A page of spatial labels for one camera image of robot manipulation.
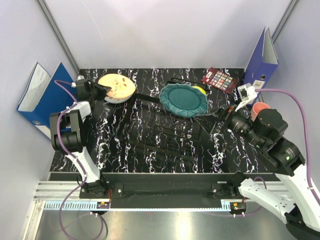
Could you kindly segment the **beige bird plate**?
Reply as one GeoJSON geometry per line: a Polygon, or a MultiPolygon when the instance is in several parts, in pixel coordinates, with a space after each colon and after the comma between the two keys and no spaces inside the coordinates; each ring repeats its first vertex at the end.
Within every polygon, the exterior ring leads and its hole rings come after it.
{"type": "Polygon", "coordinates": [[[98,84],[112,87],[112,90],[110,90],[106,96],[114,98],[125,98],[133,95],[136,91],[136,86],[133,81],[121,74],[106,74],[98,80],[98,84]]]}

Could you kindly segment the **pink plastic cup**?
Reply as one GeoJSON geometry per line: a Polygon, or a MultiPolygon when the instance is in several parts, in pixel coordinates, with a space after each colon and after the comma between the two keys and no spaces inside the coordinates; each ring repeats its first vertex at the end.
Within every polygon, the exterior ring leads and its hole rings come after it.
{"type": "Polygon", "coordinates": [[[251,120],[254,121],[260,111],[265,110],[265,109],[270,109],[270,106],[264,102],[256,102],[251,109],[251,120]]]}

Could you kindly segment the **teal scalloped plate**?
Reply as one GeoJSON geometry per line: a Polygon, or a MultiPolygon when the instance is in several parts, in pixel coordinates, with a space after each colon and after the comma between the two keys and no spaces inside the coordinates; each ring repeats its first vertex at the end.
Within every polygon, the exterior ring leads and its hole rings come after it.
{"type": "Polygon", "coordinates": [[[171,113],[185,118],[204,115],[209,110],[206,94],[188,84],[168,84],[159,93],[159,101],[171,113]]]}

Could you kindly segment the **black wire dish rack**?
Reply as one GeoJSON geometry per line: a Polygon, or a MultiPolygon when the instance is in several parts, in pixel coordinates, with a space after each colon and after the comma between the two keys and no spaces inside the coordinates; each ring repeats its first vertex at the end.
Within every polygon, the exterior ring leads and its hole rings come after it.
{"type": "Polygon", "coordinates": [[[158,97],[134,93],[119,124],[118,139],[143,150],[189,159],[201,145],[204,122],[166,110],[158,97]]]}

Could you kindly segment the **white watermelon plate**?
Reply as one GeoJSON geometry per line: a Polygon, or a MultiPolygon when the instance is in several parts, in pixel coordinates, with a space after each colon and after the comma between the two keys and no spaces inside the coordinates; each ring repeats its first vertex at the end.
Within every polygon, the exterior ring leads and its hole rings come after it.
{"type": "Polygon", "coordinates": [[[129,95],[127,97],[122,97],[122,98],[116,98],[116,97],[111,97],[106,95],[104,100],[110,104],[120,104],[128,101],[133,95],[129,95]]]}

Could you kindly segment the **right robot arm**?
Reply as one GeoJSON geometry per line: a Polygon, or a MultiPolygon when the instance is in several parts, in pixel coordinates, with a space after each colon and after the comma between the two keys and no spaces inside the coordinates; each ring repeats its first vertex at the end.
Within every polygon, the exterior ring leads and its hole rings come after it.
{"type": "Polygon", "coordinates": [[[288,124],[276,109],[263,109],[251,120],[249,112],[232,105],[197,116],[196,120],[209,135],[231,130],[253,145],[257,158],[283,183],[292,199],[276,195],[241,172],[222,185],[221,193],[258,203],[298,240],[320,238],[320,204],[308,185],[306,160],[298,147],[284,138],[288,124]]]}

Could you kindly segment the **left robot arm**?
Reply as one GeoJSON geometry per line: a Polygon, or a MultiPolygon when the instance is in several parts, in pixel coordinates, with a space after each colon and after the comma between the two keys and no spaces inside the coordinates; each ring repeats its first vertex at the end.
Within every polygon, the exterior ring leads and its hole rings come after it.
{"type": "Polygon", "coordinates": [[[52,147],[70,160],[80,173],[80,190],[89,197],[103,198],[108,193],[108,184],[88,152],[85,121],[92,114],[92,104],[103,101],[112,88],[88,79],[73,83],[55,80],[54,83],[71,96],[73,103],[61,112],[50,114],[52,147]]]}

